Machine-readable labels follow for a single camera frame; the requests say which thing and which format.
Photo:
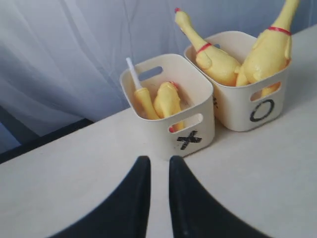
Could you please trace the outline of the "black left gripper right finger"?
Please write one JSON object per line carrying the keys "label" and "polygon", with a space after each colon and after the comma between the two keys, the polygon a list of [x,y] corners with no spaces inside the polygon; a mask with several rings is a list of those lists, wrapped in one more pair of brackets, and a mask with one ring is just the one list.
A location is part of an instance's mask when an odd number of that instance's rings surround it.
{"label": "black left gripper right finger", "polygon": [[169,206],[176,238],[266,237],[212,197],[180,156],[169,160]]}

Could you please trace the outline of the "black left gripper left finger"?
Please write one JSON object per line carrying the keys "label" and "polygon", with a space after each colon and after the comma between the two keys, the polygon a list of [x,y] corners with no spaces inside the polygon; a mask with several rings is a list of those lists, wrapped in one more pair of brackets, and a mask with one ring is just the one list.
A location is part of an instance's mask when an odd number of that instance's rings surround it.
{"label": "black left gripper left finger", "polygon": [[144,238],[151,201],[151,162],[140,156],[119,186],[85,217],[53,238]]}

